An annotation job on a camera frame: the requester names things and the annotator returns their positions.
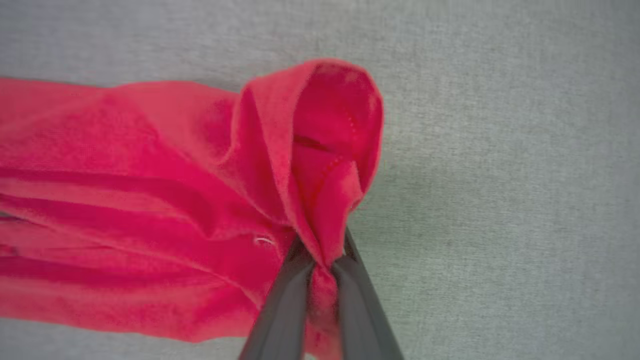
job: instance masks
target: red garment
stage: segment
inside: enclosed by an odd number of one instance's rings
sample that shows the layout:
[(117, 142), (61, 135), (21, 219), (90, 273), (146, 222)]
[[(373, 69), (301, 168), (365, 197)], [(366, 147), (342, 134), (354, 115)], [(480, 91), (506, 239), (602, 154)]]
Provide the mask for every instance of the red garment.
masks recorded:
[(0, 80), (0, 316), (184, 341), (246, 336), (294, 234), (319, 263), (307, 351), (340, 356), (348, 213), (380, 153), (365, 70), (316, 60), (240, 94)]

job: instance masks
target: gray textured tabletop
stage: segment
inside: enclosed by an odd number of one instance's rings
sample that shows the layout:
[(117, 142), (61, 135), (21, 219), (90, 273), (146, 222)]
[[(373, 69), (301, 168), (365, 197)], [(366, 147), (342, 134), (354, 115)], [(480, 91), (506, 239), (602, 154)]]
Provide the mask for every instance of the gray textured tabletop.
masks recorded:
[[(0, 74), (239, 90), (366, 67), (382, 164), (349, 226), (407, 359), (640, 358), (640, 2), (0, 0)], [(0, 321), (3, 359), (233, 359)]]

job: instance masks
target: red fabric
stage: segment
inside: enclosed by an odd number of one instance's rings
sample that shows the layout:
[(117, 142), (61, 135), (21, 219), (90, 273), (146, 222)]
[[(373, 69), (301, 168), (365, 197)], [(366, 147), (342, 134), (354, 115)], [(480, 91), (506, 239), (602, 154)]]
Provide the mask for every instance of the red fabric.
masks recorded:
[(340, 356), (347, 215), (373, 179), (381, 97), (316, 60), (240, 94), (0, 80), (0, 316), (185, 341), (246, 336), (297, 232), (319, 263), (307, 350)]

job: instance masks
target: gray surface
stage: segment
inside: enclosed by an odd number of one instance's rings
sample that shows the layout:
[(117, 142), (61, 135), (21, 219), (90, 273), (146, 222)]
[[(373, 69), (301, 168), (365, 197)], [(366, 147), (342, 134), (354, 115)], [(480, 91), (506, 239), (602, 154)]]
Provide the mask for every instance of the gray surface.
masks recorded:
[[(316, 56), (363, 65), (387, 123), (350, 224), (406, 358), (640, 358), (637, 0), (1, 3), (13, 77), (238, 90)], [(0, 334), (3, 359), (241, 346), (9, 320)]]

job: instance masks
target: gray fabric background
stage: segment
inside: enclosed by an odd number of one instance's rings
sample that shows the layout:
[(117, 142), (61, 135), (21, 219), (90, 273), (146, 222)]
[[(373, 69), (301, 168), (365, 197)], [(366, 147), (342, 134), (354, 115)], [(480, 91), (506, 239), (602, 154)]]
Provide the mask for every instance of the gray fabric background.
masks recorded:
[[(0, 74), (239, 90), (319, 56), (385, 97), (350, 226), (407, 359), (640, 359), (640, 2), (0, 0)], [(233, 359), (2, 320), (3, 359)]]

